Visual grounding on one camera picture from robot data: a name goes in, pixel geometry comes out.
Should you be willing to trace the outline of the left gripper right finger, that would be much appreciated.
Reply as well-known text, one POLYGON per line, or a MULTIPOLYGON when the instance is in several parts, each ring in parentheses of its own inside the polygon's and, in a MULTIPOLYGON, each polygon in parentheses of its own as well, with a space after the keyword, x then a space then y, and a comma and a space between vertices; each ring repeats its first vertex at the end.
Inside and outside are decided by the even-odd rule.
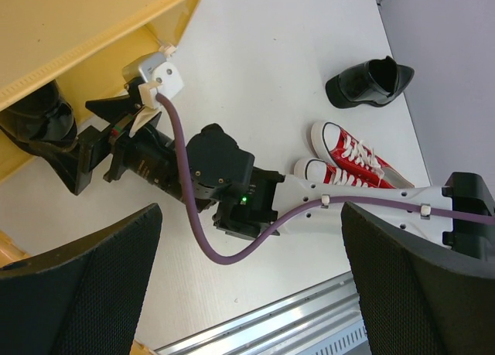
POLYGON ((494 266, 345 203, 342 235, 373 354, 492 354, 494 266))

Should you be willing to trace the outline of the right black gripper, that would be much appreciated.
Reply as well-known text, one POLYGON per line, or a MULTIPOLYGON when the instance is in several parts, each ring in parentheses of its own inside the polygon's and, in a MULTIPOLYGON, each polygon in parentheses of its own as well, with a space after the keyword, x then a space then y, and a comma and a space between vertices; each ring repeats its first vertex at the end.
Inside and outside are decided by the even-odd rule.
POLYGON ((162 133, 157 129, 159 118, 153 118, 130 135, 131 123, 143 108, 138 95, 90 100, 85 108, 105 122, 100 131, 90 126, 77 136, 72 126, 60 141, 34 141, 34 152, 45 159, 66 188, 79 195, 90 183, 93 170, 108 156, 111 164, 105 181, 118 181, 131 171, 148 183, 162 182, 162 133))

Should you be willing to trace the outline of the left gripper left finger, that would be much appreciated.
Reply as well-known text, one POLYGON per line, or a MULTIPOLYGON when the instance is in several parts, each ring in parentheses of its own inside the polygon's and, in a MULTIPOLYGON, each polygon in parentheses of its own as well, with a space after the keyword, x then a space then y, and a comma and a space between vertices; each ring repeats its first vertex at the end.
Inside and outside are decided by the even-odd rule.
POLYGON ((1 269, 3 354, 129 354, 159 244, 153 203, 1 269))

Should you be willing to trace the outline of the black loafer shoe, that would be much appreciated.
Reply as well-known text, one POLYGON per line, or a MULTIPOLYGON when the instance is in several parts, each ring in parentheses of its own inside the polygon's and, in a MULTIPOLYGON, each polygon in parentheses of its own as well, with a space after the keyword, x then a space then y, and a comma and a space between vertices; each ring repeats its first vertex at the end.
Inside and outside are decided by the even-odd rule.
POLYGON ((414 75, 412 67, 401 65, 390 56, 368 60, 329 79, 326 96, 339 109, 360 104, 381 108, 402 94, 414 75))
POLYGON ((1 130, 21 150, 35 156, 70 149, 77 137, 73 108, 54 81, 1 111, 1 130))

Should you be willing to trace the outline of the yellow cabinet door panel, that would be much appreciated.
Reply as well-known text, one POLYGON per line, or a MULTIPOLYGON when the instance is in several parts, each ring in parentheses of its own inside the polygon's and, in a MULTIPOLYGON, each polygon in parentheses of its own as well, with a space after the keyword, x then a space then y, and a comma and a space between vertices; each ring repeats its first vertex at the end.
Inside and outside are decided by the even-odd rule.
POLYGON ((30 255, 18 247, 13 239, 5 232, 0 231, 0 267, 30 258, 30 255))

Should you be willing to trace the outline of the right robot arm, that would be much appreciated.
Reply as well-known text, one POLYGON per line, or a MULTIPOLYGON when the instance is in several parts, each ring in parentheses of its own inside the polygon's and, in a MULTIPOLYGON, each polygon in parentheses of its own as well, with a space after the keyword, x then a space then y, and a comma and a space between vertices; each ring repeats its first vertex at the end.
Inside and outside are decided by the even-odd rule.
POLYGON ((473 258, 485 260, 494 251, 494 209, 477 175, 456 172, 446 186, 414 189, 325 183, 256 168, 253 155, 218 125, 185 139, 179 114, 164 96, 150 117, 129 96, 88 101, 87 107, 107 122, 104 130, 90 126, 36 139, 36 153, 74 194, 106 158, 108 182, 131 171, 157 186, 185 205, 196 242, 219 265, 246 258, 272 235, 341 225, 345 203, 473 258))

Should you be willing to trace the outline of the yellow shoe cabinet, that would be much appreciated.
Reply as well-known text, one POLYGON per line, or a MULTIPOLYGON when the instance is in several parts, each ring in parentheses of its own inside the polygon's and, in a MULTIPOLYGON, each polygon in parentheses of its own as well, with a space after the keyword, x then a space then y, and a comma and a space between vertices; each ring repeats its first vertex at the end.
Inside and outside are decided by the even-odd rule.
MULTIPOLYGON (((1 111, 54 81, 84 121, 87 101, 125 90, 126 65, 175 52, 200 1, 1 0, 1 111)), ((31 154, 1 133, 6 178, 31 154)))

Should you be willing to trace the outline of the red canvas sneaker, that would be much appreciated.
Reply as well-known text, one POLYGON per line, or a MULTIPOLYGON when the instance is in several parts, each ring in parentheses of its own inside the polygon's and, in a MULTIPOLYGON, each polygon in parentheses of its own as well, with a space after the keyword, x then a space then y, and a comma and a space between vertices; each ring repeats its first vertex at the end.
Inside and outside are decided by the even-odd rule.
POLYGON ((415 185, 368 148, 362 140, 330 121, 316 122, 311 143, 320 159, 384 189, 411 189, 415 185))
POLYGON ((294 165, 293 174, 314 183, 337 186, 377 188, 366 179, 352 175, 346 170, 333 166, 321 159, 300 159, 294 165))

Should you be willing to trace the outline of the aluminium front rail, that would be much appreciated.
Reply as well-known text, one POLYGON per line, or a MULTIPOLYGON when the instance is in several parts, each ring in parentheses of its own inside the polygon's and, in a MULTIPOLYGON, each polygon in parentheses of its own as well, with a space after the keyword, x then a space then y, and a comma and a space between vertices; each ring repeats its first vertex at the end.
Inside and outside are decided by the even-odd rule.
POLYGON ((157 354, 299 354, 363 319, 351 272, 157 349, 157 354))

